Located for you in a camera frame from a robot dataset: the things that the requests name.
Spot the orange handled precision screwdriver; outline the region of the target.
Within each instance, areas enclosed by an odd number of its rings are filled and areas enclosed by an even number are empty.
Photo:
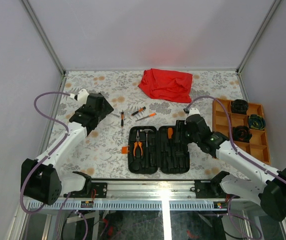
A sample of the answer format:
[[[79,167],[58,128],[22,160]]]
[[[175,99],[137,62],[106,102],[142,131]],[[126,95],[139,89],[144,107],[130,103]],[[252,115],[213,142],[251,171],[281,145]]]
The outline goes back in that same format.
[[[123,135],[123,127],[124,127],[124,111],[121,112],[121,135]]]

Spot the black plastic tool case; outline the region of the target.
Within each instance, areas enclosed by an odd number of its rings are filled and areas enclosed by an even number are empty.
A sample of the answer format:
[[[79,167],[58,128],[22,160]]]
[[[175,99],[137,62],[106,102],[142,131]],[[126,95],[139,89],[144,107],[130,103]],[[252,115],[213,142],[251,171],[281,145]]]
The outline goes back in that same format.
[[[140,129],[151,128],[148,133],[148,147],[146,135],[139,132],[143,147],[143,156],[134,157],[133,149],[136,142],[136,132]],[[173,128],[173,146],[169,147],[167,129]],[[190,169],[190,154],[186,142],[174,143],[175,125],[161,126],[134,126],[129,131],[128,169],[131,173],[151,175],[160,170],[164,174],[184,174]]]

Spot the orange handled small saw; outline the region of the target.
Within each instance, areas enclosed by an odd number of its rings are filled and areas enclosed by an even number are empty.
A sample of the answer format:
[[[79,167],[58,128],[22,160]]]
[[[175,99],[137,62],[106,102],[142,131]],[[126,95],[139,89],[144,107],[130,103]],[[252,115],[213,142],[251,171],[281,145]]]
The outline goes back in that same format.
[[[148,118],[151,118],[151,117],[153,117],[153,116],[155,116],[155,115],[156,115],[155,112],[154,112],[154,113],[151,113],[151,114],[149,114],[149,115],[147,115],[147,116],[144,116],[144,117],[142,117],[142,118],[140,118],[140,119],[137,119],[136,122],[142,121],[142,120],[145,120],[145,119],[148,119]]]

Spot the chrome claw hammer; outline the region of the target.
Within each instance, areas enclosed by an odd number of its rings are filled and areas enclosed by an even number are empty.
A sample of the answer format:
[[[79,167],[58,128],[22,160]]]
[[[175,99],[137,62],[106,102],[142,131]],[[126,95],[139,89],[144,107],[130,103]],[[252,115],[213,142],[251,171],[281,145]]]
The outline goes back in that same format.
[[[148,147],[148,133],[149,132],[153,132],[153,130],[151,128],[144,128],[144,129],[140,129],[140,132],[144,132],[146,135],[146,148]]]

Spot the small orange black screwdriver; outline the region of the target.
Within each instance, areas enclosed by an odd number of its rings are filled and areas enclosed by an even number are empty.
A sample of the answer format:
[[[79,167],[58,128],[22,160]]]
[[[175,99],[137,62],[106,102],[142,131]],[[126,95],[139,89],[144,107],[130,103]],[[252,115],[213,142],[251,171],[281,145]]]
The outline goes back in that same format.
[[[133,117],[133,116],[137,115],[138,113],[144,111],[145,109],[146,109],[146,107],[144,106],[144,107],[140,108],[139,110],[135,111],[134,113],[132,113],[130,116]]]

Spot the orange handled pliers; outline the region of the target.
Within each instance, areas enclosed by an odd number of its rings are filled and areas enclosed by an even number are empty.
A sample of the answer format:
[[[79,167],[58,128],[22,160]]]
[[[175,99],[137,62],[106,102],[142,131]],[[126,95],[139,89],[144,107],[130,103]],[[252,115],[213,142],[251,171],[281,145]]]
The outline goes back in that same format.
[[[142,142],[140,141],[139,130],[136,132],[136,142],[134,143],[133,156],[135,158],[143,156],[143,147]]]

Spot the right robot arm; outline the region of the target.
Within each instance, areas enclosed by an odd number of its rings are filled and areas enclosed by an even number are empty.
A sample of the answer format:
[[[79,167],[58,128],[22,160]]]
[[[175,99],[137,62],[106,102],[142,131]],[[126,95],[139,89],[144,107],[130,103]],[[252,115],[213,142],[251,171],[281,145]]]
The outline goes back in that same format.
[[[229,173],[219,174],[211,184],[216,197],[237,195],[257,205],[272,219],[281,222],[286,217],[286,169],[278,170],[257,160],[238,148],[218,131],[211,131],[203,117],[193,114],[178,120],[174,139],[185,144],[195,143],[202,152],[225,161],[248,177],[237,178]]]

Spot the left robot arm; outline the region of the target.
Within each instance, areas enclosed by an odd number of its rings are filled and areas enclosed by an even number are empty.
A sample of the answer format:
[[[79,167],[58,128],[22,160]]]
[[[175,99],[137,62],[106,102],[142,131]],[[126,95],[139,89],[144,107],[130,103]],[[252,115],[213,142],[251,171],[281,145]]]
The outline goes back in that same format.
[[[68,97],[80,102],[63,133],[45,152],[36,159],[27,158],[21,165],[21,196],[27,196],[45,205],[52,205],[60,196],[88,198],[93,193],[91,176],[59,169],[62,161],[87,136],[95,130],[113,107],[101,93],[88,93],[82,89]]]

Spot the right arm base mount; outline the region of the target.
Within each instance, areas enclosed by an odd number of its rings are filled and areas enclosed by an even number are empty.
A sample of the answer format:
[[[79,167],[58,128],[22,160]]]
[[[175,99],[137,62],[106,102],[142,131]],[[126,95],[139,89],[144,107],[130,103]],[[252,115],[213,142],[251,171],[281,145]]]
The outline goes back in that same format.
[[[212,180],[194,180],[197,199],[225,199],[227,193],[222,189],[222,182]]]

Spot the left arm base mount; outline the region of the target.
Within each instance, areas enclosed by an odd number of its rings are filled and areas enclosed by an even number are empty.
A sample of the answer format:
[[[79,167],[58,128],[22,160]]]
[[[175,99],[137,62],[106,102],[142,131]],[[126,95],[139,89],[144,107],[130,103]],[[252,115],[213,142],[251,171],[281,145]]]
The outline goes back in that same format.
[[[87,187],[84,187],[80,191],[74,191],[70,194],[70,198],[84,198],[84,199],[103,199],[107,197],[107,187],[106,182],[92,182]]]

